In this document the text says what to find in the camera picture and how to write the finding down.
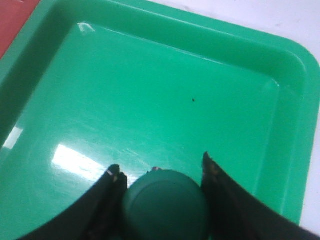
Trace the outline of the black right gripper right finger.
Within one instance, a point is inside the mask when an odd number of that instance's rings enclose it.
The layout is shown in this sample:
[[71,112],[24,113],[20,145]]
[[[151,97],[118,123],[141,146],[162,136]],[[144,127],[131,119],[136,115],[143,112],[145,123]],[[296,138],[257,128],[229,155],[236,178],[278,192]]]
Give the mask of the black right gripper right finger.
[[201,190],[214,240],[318,240],[320,237],[279,215],[230,177],[205,152]]

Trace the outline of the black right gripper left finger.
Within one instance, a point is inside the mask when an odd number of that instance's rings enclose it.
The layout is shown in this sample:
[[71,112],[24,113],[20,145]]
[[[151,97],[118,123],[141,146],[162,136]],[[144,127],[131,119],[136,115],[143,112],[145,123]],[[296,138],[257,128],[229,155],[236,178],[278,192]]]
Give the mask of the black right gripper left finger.
[[20,240],[111,240],[117,235],[128,178],[118,164],[71,206]]

